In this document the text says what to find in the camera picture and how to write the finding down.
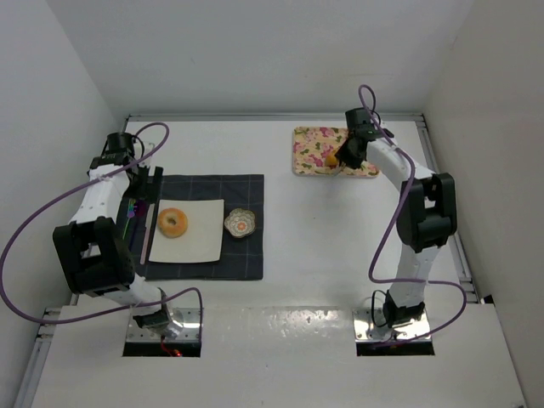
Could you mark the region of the striped long bread roll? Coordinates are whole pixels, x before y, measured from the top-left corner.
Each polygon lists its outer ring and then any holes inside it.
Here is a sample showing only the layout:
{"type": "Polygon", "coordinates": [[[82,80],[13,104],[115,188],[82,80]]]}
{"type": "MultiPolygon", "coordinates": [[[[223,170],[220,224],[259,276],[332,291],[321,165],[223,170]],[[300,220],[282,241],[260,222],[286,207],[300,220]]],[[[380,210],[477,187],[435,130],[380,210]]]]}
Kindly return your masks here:
{"type": "Polygon", "coordinates": [[[325,164],[327,167],[334,168],[339,165],[339,160],[337,159],[337,149],[332,150],[327,156],[325,160],[325,164]]]}

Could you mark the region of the iridescent fork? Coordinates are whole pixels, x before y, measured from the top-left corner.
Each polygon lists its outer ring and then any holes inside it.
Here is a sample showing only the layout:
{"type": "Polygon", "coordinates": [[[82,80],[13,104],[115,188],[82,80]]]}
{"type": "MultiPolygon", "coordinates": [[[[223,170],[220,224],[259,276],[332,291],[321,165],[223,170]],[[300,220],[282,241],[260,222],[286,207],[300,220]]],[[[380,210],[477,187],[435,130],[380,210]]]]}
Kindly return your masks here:
{"type": "Polygon", "coordinates": [[[130,199],[128,201],[126,221],[125,221],[123,231],[122,231],[122,239],[125,239],[125,237],[127,235],[127,232],[128,232],[129,224],[130,224],[132,218],[134,218],[135,215],[136,215],[136,206],[137,206],[137,202],[136,202],[135,199],[130,199]]]}

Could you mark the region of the sugared donut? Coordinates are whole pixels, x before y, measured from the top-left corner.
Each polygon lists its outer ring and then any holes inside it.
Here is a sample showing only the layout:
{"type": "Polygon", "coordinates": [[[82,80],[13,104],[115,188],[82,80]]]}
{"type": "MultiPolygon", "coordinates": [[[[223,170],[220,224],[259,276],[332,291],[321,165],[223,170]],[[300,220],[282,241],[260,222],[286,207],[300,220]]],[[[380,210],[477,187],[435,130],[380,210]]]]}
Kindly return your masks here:
{"type": "Polygon", "coordinates": [[[158,214],[157,226],[167,238],[178,238],[188,229],[188,219],[183,211],[169,207],[158,214]]]}

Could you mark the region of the metal bread tongs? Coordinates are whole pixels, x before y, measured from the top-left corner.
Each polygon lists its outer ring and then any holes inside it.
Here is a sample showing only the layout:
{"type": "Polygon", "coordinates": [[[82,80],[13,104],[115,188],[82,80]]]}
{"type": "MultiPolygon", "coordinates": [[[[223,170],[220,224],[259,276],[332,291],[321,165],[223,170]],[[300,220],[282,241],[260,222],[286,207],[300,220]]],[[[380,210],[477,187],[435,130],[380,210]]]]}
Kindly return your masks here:
{"type": "Polygon", "coordinates": [[[337,167],[334,167],[334,168],[333,168],[331,174],[332,174],[333,176],[337,176],[338,174],[340,174],[340,173],[343,171],[344,168],[345,168],[345,164],[344,164],[344,163],[341,163],[341,164],[339,164],[337,167]]]}

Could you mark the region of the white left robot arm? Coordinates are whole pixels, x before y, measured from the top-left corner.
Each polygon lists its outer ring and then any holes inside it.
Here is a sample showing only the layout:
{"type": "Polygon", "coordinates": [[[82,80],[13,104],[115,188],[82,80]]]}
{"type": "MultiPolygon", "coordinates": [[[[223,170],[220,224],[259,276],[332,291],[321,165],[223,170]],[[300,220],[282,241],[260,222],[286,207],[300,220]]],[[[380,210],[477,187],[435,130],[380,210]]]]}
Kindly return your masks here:
{"type": "Polygon", "coordinates": [[[134,309],[139,328],[160,337],[180,331],[173,312],[163,303],[165,292],[145,281],[135,268],[133,255],[116,226],[125,198],[154,204],[162,170],[150,171],[136,162],[145,149],[134,146],[137,137],[112,133],[105,151],[90,165],[82,204],[67,225],[54,229],[53,242],[71,292],[105,297],[134,309]]]}

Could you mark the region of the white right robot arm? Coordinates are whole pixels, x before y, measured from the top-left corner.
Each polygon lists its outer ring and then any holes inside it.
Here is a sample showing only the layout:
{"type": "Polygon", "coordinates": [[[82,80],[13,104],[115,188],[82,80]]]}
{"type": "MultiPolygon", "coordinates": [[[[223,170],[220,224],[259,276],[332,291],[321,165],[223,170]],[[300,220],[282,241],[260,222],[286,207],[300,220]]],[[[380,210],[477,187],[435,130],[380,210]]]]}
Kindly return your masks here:
{"type": "Polygon", "coordinates": [[[433,262],[456,233],[456,186],[448,173],[435,173],[418,164],[379,126],[364,108],[345,112],[348,136],[336,153],[339,163],[356,168],[371,162],[399,192],[399,203],[384,237],[396,230],[402,242],[399,265],[382,306],[387,327],[405,324],[422,316],[424,291],[433,262]]]}

